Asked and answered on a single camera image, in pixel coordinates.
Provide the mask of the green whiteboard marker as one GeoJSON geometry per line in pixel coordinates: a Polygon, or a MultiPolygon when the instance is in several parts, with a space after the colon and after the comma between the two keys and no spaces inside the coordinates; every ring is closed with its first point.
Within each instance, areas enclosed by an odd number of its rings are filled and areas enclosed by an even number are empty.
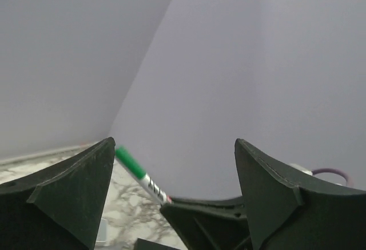
{"type": "Polygon", "coordinates": [[[152,180],[146,170],[124,147],[119,147],[115,150],[115,157],[155,202],[160,205],[172,203],[171,198],[152,180]]]}

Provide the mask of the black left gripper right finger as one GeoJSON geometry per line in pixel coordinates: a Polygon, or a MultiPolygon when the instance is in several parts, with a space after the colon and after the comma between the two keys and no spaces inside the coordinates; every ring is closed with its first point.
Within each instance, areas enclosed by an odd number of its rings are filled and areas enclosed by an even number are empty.
{"type": "Polygon", "coordinates": [[[365,249],[365,191],[305,174],[242,139],[234,148],[254,249],[365,249]]]}

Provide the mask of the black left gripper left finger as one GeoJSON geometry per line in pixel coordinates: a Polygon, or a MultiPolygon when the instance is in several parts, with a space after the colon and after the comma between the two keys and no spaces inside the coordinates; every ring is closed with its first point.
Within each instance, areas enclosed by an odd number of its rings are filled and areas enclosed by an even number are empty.
{"type": "Polygon", "coordinates": [[[109,137],[1,184],[1,249],[94,249],[114,148],[109,137]]]}

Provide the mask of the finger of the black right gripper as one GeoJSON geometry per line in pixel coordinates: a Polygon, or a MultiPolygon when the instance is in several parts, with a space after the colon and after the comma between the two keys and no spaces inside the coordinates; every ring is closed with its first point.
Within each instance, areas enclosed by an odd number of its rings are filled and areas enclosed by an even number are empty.
{"type": "Polygon", "coordinates": [[[174,197],[160,212],[189,250],[252,248],[241,196],[214,201],[174,197]]]}

